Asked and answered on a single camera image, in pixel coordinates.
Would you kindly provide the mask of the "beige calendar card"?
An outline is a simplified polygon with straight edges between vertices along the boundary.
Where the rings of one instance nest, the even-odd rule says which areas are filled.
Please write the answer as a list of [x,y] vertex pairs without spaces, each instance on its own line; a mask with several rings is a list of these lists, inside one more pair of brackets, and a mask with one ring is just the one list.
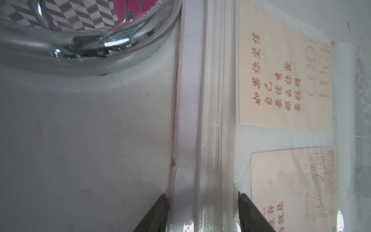
[[330,41],[256,1],[240,1],[238,11],[240,123],[330,132]]

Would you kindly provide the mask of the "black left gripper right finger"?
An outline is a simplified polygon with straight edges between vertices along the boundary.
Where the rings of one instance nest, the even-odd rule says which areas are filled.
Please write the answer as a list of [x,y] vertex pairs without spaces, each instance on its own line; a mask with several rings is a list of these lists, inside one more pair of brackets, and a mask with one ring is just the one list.
[[275,232],[245,193],[239,192],[238,210],[242,232]]

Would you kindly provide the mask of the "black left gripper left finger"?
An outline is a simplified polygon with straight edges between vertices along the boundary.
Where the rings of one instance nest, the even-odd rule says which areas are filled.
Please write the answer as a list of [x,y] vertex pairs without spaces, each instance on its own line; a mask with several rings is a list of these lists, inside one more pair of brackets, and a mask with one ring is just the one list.
[[166,232],[169,210],[167,195],[160,195],[133,232]]

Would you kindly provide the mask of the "white photo album bicycle cover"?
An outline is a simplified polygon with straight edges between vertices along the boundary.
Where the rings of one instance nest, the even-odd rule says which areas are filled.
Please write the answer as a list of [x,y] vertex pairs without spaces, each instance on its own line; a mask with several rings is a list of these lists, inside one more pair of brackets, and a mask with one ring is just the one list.
[[371,65],[268,1],[183,1],[171,232],[368,232]]

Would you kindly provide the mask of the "pale pink card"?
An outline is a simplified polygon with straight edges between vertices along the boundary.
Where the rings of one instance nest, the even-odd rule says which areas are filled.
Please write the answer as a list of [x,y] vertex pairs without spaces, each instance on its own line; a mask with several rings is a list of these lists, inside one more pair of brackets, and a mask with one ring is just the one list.
[[252,202],[276,232],[331,232],[335,229],[337,155],[336,147],[251,155]]

